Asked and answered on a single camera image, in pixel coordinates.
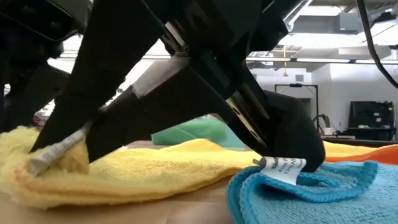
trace blue towel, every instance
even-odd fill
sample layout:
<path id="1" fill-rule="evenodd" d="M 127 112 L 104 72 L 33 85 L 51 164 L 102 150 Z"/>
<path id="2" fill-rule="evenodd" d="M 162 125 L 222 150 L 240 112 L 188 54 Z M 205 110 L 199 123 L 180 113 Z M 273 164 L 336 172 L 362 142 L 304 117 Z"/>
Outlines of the blue towel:
<path id="1" fill-rule="evenodd" d="M 229 183 L 235 224 L 398 223 L 398 166 L 376 162 L 324 163 L 301 172 L 297 185 L 248 167 Z"/>

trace white tape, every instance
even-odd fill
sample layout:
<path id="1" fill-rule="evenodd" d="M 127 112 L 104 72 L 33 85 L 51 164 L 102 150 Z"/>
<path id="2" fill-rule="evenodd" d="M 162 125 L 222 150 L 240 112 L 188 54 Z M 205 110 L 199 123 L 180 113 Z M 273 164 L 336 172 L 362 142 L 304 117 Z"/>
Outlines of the white tape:
<path id="1" fill-rule="evenodd" d="M 55 143 L 51 148 L 47 149 L 44 153 L 34 156 L 30 160 L 30 173 L 38 175 L 46 169 L 52 162 L 61 158 L 63 154 L 70 149 L 74 144 L 82 140 L 89 129 L 89 124 L 82 127 L 80 130 L 74 132 L 69 137 L 65 138 L 62 142 Z"/>

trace black cable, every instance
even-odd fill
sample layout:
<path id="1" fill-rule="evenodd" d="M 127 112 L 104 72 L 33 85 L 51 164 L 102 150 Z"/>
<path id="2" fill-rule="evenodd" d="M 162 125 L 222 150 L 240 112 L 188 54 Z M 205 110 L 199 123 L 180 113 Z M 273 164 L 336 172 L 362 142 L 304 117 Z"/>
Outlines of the black cable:
<path id="1" fill-rule="evenodd" d="M 398 88 L 398 83 L 394 80 L 394 78 L 388 73 L 388 71 L 381 64 L 380 58 L 377 55 L 376 49 L 374 48 L 365 2 L 364 0 L 356 0 L 356 4 L 358 5 L 359 15 L 361 16 L 361 22 L 363 26 L 363 31 L 365 33 L 366 41 L 368 42 L 369 53 L 371 54 L 374 63 L 376 64 L 376 67 L 379 69 L 379 71 L 387 78 L 387 80 L 391 83 L 391 85 L 393 85 L 395 88 Z"/>
<path id="2" fill-rule="evenodd" d="M 317 120 L 317 118 L 323 118 L 321 115 L 317 115 L 317 116 L 315 116 L 313 119 L 312 119 L 312 122 L 314 123 L 316 120 Z M 320 130 L 321 130 L 321 132 L 322 133 L 325 133 L 324 131 L 323 131 L 323 128 L 320 126 L 320 124 L 318 124 L 318 127 L 317 128 L 319 128 Z"/>

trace ceiling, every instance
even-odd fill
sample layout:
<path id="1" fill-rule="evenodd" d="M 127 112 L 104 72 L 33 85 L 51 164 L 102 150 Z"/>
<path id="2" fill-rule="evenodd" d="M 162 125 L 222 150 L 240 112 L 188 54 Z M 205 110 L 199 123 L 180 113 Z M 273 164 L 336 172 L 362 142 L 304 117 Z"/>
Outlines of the ceiling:
<path id="1" fill-rule="evenodd" d="M 365 0 L 369 11 L 377 11 L 384 9 L 393 4 L 397 4 L 397 0 Z M 273 57 L 305 57 L 305 58 L 347 58 L 347 59 L 369 59 L 371 58 L 366 42 L 354 40 L 359 34 L 342 35 L 335 33 L 335 30 L 327 30 L 335 22 L 337 14 L 342 12 L 350 12 L 356 14 L 355 0 L 313 0 L 306 7 L 306 11 L 302 10 L 301 16 L 294 22 L 294 29 L 291 36 L 280 41 L 273 51 L 270 53 Z M 309 34 L 315 28 L 319 29 L 318 33 Z M 341 39 L 342 44 L 335 45 L 336 39 Z M 65 50 L 77 50 L 80 46 L 80 39 L 73 37 L 65 42 Z M 380 58 L 388 57 L 391 50 L 388 45 L 377 45 L 376 50 Z M 149 55 L 165 55 L 167 54 L 162 42 L 158 41 L 149 51 Z M 309 72 L 317 69 L 322 64 L 319 63 L 287 63 L 287 67 L 307 68 Z M 284 62 L 274 62 L 273 68 L 285 67 Z"/>

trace microfiber cloth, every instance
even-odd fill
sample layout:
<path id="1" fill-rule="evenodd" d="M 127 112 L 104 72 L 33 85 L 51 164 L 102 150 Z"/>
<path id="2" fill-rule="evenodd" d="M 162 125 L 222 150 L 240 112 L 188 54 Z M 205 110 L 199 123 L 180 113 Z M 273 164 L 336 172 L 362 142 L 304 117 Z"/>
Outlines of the microfiber cloth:
<path id="1" fill-rule="evenodd" d="M 272 179 L 261 170 L 248 167 L 229 183 L 226 199 L 235 224 L 398 220 L 397 166 L 324 163 L 315 173 L 301 172 L 297 185 Z"/>
<path id="2" fill-rule="evenodd" d="M 194 139 L 208 139 L 214 143 L 227 138 L 226 124 L 217 119 L 194 119 L 152 134 L 152 143 L 173 146 Z"/>
<path id="3" fill-rule="evenodd" d="M 325 161 L 327 162 L 372 160 L 382 164 L 398 165 L 398 145 L 396 144 L 379 148 L 347 146 L 326 141 L 323 144 L 326 150 Z"/>
<path id="4" fill-rule="evenodd" d="M 195 139 L 161 150 L 122 147 L 89 164 L 81 141 L 35 176 L 28 169 L 30 159 L 49 149 L 29 154 L 38 135 L 25 127 L 0 135 L 0 191 L 20 205 L 42 209 L 159 200 L 235 175 L 259 157 Z M 349 152 L 355 147 L 336 151 L 334 146 L 325 145 L 327 155 L 354 156 Z"/>

